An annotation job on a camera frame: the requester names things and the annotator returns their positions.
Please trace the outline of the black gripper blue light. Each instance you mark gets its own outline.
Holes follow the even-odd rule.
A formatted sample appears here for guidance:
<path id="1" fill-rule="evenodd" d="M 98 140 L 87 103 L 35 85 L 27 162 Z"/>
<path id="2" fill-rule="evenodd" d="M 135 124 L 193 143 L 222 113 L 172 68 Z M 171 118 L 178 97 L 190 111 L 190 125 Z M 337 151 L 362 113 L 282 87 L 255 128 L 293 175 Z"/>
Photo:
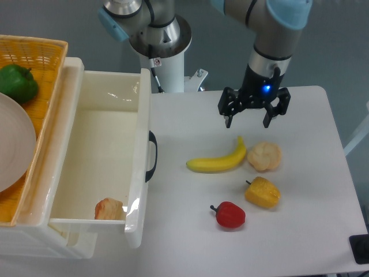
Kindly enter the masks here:
<path id="1" fill-rule="evenodd" d="M 236 91 L 230 87 L 225 87 L 221 94 L 218 110 L 224 117 L 226 128 L 231 127 L 235 114 L 244 109 L 266 110 L 263 119 L 263 126 L 268 128 L 273 118 L 278 115 L 285 115 L 289 106 L 291 95 L 288 88 L 280 88 L 284 75 L 278 66 L 272 66 L 272 75 L 263 76 L 252 70 L 247 65 L 241 88 Z M 272 101 L 278 98 L 276 106 Z"/>

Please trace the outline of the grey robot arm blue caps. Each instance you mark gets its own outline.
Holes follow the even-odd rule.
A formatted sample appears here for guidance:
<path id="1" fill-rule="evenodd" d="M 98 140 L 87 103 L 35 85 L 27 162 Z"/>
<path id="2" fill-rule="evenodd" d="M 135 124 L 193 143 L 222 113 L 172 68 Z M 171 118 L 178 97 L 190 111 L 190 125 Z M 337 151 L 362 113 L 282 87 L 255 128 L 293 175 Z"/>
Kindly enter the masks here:
<path id="1" fill-rule="evenodd" d="M 265 109 L 264 127 L 287 112 L 289 90 L 281 86 L 306 26 L 311 1 L 213 1 L 222 14 L 256 34 L 239 89 L 226 87 L 218 103 L 230 126 L 246 109 Z M 192 41 L 188 22 L 175 13 L 173 1 L 104 1 L 98 18 L 117 41 L 128 40 L 150 70 L 155 92 L 183 91 L 184 53 Z"/>

